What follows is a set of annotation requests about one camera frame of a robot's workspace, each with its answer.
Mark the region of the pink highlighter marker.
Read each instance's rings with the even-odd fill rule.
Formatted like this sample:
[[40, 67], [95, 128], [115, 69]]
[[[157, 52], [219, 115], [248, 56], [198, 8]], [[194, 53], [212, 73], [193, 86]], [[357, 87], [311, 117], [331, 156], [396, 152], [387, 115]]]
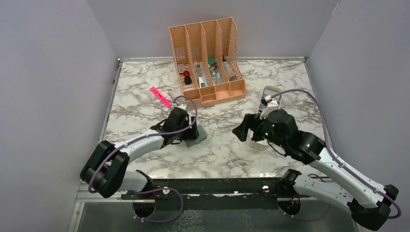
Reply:
[[170, 108], [172, 104], [167, 100], [167, 98], [158, 91], [155, 87], [151, 87], [150, 91], [158, 98], [158, 100], [167, 108]]

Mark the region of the black round stamp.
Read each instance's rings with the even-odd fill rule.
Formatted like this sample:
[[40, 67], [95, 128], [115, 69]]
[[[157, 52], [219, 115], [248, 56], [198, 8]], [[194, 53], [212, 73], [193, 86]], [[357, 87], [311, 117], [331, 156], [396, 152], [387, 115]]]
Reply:
[[184, 77], [184, 84], [186, 85], [191, 85], [192, 84], [192, 79], [190, 76], [185, 76]]

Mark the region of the green card holder wallet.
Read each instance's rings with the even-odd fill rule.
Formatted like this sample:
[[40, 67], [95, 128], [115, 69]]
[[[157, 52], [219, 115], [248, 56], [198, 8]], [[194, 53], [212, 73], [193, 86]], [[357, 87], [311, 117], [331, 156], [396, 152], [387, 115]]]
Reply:
[[201, 125], [197, 126], [197, 131], [198, 131], [198, 137], [196, 139], [185, 141], [187, 147], [197, 145], [207, 138], [207, 132], [204, 130], [204, 128]]

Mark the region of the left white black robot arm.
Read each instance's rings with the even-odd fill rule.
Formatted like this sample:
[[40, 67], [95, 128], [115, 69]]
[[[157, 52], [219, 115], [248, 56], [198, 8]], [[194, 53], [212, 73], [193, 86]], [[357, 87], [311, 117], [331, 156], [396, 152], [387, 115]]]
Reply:
[[176, 107], [166, 119], [133, 139], [119, 143], [103, 140], [92, 152], [80, 178], [88, 184], [90, 193], [104, 198], [122, 190], [133, 190], [139, 198], [147, 198], [152, 192], [149, 177], [142, 171], [128, 171], [128, 165], [152, 151], [196, 139], [196, 121], [197, 115], [190, 116], [185, 109]]

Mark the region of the black metal base rail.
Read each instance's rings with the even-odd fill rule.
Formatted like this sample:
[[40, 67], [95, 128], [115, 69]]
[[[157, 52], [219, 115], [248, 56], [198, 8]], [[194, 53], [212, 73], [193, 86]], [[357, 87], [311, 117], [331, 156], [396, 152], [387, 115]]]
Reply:
[[278, 209], [297, 194], [280, 177], [150, 178], [142, 193], [128, 190], [122, 200], [158, 211]]

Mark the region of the orange plastic desk organizer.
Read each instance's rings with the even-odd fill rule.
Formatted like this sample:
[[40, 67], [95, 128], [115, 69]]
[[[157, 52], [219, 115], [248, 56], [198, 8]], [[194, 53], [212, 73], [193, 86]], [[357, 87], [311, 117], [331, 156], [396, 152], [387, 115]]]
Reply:
[[[177, 79], [190, 108], [246, 97], [246, 82], [237, 64], [237, 26], [232, 17], [169, 27], [168, 30]], [[229, 58], [236, 74], [234, 81], [229, 81], [223, 55]], [[208, 65], [208, 58], [214, 58], [216, 65]], [[190, 72], [191, 85], [184, 84], [184, 71]], [[199, 87], [199, 76], [207, 78], [207, 87]]]

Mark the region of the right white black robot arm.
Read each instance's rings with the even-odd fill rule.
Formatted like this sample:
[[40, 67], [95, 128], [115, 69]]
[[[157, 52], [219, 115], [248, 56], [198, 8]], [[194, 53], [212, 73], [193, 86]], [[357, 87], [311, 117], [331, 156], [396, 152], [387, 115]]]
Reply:
[[248, 131], [253, 132], [252, 140], [280, 146], [286, 156], [322, 172], [339, 185], [316, 182], [296, 170], [288, 170], [279, 183], [282, 195], [290, 197], [296, 193], [314, 197], [350, 213], [357, 224], [372, 231], [379, 230], [389, 219], [398, 189], [357, 171], [327, 148], [322, 139], [299, 130], [294, 117], [285, 110], [274, 110], [267, 116], [246, 114], [241, 124], [232, 130], [242, 142], [246, 141]]

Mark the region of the grey red stapler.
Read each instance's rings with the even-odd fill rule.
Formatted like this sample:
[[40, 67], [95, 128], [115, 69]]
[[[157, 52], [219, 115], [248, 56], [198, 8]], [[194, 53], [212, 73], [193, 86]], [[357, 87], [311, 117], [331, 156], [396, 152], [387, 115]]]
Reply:
[[226, 73], [229, 76], [229, 81], [234, 81], [236, 74], [231, 66], [230, 60], [228, 57], [222, 56], [223, 65], [225, 67]]

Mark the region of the green eraser block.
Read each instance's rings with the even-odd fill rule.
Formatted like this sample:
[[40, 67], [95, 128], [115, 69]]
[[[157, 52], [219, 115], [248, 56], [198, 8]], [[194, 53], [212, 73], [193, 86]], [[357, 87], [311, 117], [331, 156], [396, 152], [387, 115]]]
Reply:
[[211, 67], [216, 65], [216, 60], [214, 58], [208, 58], [208, 65], [210, 65]]

